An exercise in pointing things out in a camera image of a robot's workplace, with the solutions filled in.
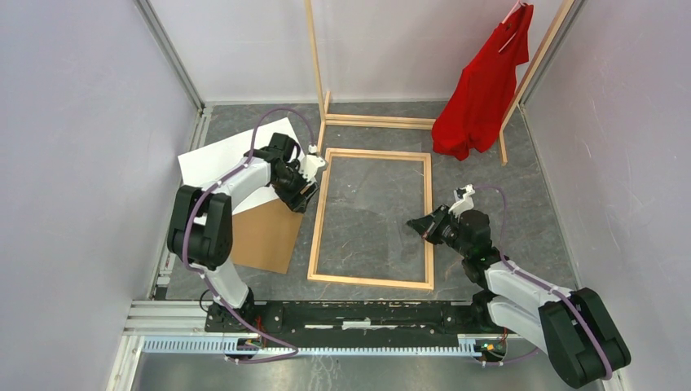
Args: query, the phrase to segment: red t-shirt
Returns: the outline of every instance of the red t-shirt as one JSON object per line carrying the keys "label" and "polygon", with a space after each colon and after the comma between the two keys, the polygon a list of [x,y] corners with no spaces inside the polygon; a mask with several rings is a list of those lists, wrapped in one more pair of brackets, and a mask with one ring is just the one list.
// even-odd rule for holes
{"label": "red t-shirt", "polygon": [[434,122],[435,152],[463,160],[470,148],[484,152],[495,142],[516,91],[516,66],[528,62],[532,16],[533,6],[523,4],[499,24],[465,67],[456,91]]}

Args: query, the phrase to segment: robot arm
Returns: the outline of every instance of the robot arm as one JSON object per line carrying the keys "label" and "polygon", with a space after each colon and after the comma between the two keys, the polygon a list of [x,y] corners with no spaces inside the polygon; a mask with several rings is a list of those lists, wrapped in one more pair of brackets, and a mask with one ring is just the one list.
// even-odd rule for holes
{"label": "robot arm", "polygon": [[[307,202],[317,192],[315,175],[326,163],[321,157],[305,155],[302,161],[291,159],[297,142],[284,134],[274,134],[269,146],[254,151],[251,160],[243,159],[228,172],[243,165],[244,169],[222,183],[199,209],[189,238],[187,252],[190,267],[203,271],[221,297],[241,313],[252,305],[252,293],[240,279],[230,260],[232,211],[261,187],[273,186],[278,197],[293,211],[304,213]],[[168,249],[182,257],[187,220],[205,187],[182,186],[175,196],[170,219]]]}
{"label": "robot arm", "polygon": [[[572,292],[521,270],[492,245],[490,219],[473,210],[472,186],[456,190],[456,202],[407,224],[432,244],[446,244],[463,257],[470,281],[483,291],[473,296],[480,324],[513,330],[545,352],[555,371],[578,388],[605,375],[601,348],[612,370],[625,367],[631,355],[600,297],[591,289]],[[599,346],[574,320],[579,313]]]}

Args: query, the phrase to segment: white wall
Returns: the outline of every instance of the white wall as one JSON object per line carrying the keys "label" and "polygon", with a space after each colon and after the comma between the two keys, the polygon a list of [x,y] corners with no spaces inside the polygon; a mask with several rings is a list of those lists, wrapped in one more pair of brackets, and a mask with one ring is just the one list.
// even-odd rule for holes
{"label": "white wall", "polygon": [[196,110],[134,2],[0,5],[0,389],[103,389]]}
{"label": "white wall", "polygon": [[[325,90],[447,99],[514,0],[312,0]],[[534,0],[530,56],[561,0]],[[207,101],[313,101],[303,0],[152,0]],[[517,72],[519,81],[527,65]]]}
{"label": "white wall", "polygon": [[527,104],[580,278],[631,349],[630,390],[691,383],[689,18],[683,0],[587,2]]}

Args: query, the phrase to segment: wooden frame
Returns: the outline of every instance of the wooden frame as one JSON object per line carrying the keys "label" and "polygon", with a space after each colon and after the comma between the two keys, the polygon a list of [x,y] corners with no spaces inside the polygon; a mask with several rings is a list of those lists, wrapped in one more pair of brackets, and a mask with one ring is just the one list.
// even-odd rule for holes
{"label": "wooden frame", "polygon": [[[327,92],[326,103],[324,102],[324,95],[322,91],[322,80],[321,73],[319,71],[319,55],[317,54],[317,40],[315,36],[315,21],[312,13],[312,0],[304,0],[305,9],[307,13],[307,31],[310,35],[310,45],[312,49],[312,64],[315,68],[315,82],[317,86],[317,102],[319,104],[319,114],[321,117],[321,126],[319,127],[319,143],[318,149],[319,153],[322,151],[322,141],[323,133],[326,131],[328,125],[335,126],[367,126],[373,128],[398,128],[398,129],[419,129],[419,130],[431,130],[434,118],[408,118],[408,117],[396,117],[396,116],[356,116],[350,114],[330,114],[328,112],[328,101],[331,98],[331,92]],[[504,141],[504,128],[508,124],[513,110],[516,109],[518,102],[521,97],[526,92],[526,88],[530,83],[530,80],[535,75],[535,71],[542,62],[547,49],[552,40],[554,40],[557,31],[561,27],[561,24],[566,18],[569,9],[573,6],[575,0],[562,0],[557,14],[554,16],[552,23],[549,25],[547,32],[544,35],[542,42],[540,43],[538,50],[535,52],[526,74],[523,75],[521,83],[516,89],[516,93],[511,99],[511,103],[508,106],[506,113],[504,114],[504,119],[501,123],[501,128],[499,131],[499,155],[501,165],[506,165],[508,163],[508,157],[506,153],[506,144]]]}
{"label": "wooden frame", "polygon": [[340,149],[327,148],[325,160],[328,167],[322,174],[321,189],[319,190],[319,203],[317,204],[317,218],[315,219],[315,233],[312,237],[312,251],[310,253],[310,264],[307,268],[307,279],[311,281],[322,281],[325,283],[355,283],[358,285],[374,285],[389,288],[412,288],[434,290],[434,246],[424,241],[425,246],[425,281],[398,281],[394,279],[368,279],[362,277],[349,277],[342,275],[320,275],[317,273],[317,263],[319,262],[319,247],[323,229],[324,212],[326,211],[326,196],[328,193],[328,179],[331,172],[331,159],[333,157],[353,157],[368,159],[385,160],[409,160],[419,161],[423,165],[425,214],[432,213],[432,156],[429,153],[418,152],[392,152],[392,151],[369,151],[364,149]]}

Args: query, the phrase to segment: clothes hanger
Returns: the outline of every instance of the clothes hanger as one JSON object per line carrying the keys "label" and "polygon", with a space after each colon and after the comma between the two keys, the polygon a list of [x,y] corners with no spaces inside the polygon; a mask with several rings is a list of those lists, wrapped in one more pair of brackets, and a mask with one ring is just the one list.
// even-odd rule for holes
{"label": "clothes hanger", "polygon": [[[520,5],[521,5],[521,0],[516,1],[516,4],[514,4],[513,7],[511,7],[511,11],[509,11],[508,14],[506,14],[506,17],[504,18],[504,20],[501,21],[501,24],[505,24],[505,23],[506,23],[506,20],[509,18],[509,16],[511,16],[511,14],[512,14],[512,13],[516,10],[516,8],[517,8],[518,6],[520,6]],[[508,43],[511,42],[511,41],[513,40],[513,37],[516,37],[516,34],[515,34],[515,33],[514,33],[514,34],[508,39],[508,41],[506,41],[506,43],[504,43],[504,45],[499,49],[499,53],[501,53],[501,51],[508,45]]]}
{"label": "clothes hanger", "polygon": [[516,2],[516,4],[513,5],[513,7],[511,8],[511,11],[509,11],[508,14],[506,14],[506,17],[504,18],[504,20],[501,21],[501,24],[506,23],[506,19],[508,19],[509,16],[511,16],[511,14],[516,10],[516,7],[518,7],[519,4],[521,4],[521,0],[518,0]]}

